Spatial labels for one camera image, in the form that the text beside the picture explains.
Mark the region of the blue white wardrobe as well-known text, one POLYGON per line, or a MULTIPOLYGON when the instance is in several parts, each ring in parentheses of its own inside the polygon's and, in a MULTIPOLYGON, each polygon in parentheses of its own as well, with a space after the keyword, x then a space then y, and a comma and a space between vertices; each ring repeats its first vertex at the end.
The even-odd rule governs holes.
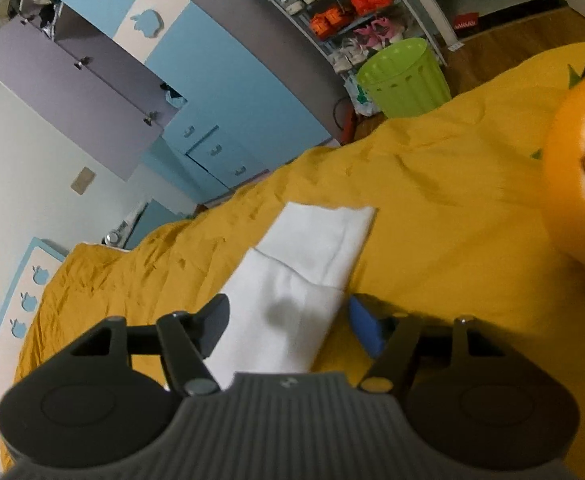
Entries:
POLYGON ((335 142, 190 0, 58 0, 0 29, 0 81, 122 179, 145 165, 205 204, 335 142))

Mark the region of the blue bedside table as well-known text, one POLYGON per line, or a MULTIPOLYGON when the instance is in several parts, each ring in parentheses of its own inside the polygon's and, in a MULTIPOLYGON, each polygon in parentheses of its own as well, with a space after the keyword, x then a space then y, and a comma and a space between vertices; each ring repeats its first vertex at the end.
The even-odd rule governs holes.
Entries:
POLYGON ((168 223, 185 220, 186 214, 176 214, 172 210, 150 200, 141 203, 131 214, 128 214, 114 229, 102 239, 102 244, 122 250, 132 250, 151 232, 168 223))

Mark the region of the shoe rack with shoes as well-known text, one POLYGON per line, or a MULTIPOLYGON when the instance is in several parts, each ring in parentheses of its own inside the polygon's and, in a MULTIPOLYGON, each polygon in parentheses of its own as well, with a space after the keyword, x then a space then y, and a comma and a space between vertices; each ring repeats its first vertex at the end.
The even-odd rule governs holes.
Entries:
POLYGON ((295 26, 343 81, 355 111, 379 108, 357 81, 368 58, 402 39, 421 37, 439 63, 457 35, 436 0, 266 0, 295 26))

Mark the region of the green plastic bin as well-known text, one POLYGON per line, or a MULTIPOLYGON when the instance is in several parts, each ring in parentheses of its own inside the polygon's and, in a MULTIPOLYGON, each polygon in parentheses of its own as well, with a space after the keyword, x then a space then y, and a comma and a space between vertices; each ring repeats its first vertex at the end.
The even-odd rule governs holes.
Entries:
POLYGON ((421 116, 452 99, 436 55, 423 38, 380 50, 359 69, 357 79, 387 118, 421 116))

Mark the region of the white blue apple headboard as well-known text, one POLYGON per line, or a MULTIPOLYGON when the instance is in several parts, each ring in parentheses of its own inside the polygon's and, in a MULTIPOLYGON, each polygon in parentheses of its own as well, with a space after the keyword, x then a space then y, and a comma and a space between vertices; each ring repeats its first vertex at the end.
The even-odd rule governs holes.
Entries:
POLYGON ((10 282, 0 309, 0 401, 12 385, 24 338, 34 320, 45 287, 64 259, 61 252, 39 238, 34 238, 10 282))

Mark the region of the mustard yellow bed cover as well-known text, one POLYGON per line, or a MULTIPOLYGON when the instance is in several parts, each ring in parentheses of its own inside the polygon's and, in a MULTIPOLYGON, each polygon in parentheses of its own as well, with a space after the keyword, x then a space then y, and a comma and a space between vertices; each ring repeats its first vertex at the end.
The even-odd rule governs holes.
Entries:
POLYGON ((314 148, 131 252, 76 246, 48 283, 15 378, 109 315, 135 325, 219 292, 289 202, 376 209, 348 292, 451 320, 471 314, 575 396, 568 467, 585 479, 585 270, 551 244, 535 159, 585 42, 540 53, 433 112, 314 148))

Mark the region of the beige wall switch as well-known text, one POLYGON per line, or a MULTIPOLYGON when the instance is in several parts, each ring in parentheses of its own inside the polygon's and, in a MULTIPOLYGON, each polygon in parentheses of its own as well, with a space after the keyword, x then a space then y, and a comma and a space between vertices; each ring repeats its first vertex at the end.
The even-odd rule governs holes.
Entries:
POLYGON ((72 181, 70 188, 76 194, 82 196, 95 179, 95 172, 84 167, 72 181))

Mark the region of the white Nevada sweatshirt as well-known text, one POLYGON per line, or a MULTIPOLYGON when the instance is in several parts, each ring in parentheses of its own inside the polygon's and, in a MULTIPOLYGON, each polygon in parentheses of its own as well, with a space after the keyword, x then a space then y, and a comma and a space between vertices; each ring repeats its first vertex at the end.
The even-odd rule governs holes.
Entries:
POLYGON ((308 373, 345 299, 376 209, 288 203, 221 289, 230 321, 206 360, 238 373, 308 373))

